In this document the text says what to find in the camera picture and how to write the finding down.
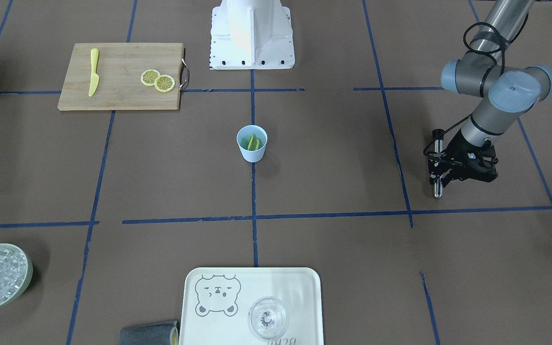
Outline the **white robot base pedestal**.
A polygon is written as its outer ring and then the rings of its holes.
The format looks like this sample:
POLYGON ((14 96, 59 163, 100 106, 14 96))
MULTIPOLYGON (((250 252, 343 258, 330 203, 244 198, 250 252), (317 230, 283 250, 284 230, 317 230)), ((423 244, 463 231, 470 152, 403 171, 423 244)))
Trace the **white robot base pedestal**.
POLYGON ((211 19, 210 69, 294 68, 291 11, 279 0, 223 0, 211 19))

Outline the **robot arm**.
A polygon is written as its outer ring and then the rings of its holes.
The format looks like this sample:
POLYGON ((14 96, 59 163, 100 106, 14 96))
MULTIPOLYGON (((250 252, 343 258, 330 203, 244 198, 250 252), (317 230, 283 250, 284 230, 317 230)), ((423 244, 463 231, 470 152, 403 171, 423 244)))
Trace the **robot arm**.
POLYGON ((463 42, 462 59, 442 70, 442 88, 477 96, 480 104, 458 121, 457 133, 443 143, 445 130, 434 129, 423 154, 429 183, 440 198, 451 181, 473 179, 490 183, 497 178, 498 141, 518 118, 552 94, 552 68, 546 65, 512 68, 505 52, 519 37, 533 5, 531 0, 498 0, 486 20, 473 24, 478 32, 463 42))

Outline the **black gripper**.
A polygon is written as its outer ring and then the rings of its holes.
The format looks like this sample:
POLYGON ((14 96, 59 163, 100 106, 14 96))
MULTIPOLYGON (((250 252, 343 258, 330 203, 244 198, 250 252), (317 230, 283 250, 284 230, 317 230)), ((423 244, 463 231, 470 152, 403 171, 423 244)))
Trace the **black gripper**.
POLYGON ((445 187, 451 181, 467 179, 491 183, 498 177, 495 166, 499 160, 491 140, 485 140, 477 147, 458 131, 448 144, 443 159, 446 163, 428 164, 431 185, 440 180, 445 187))

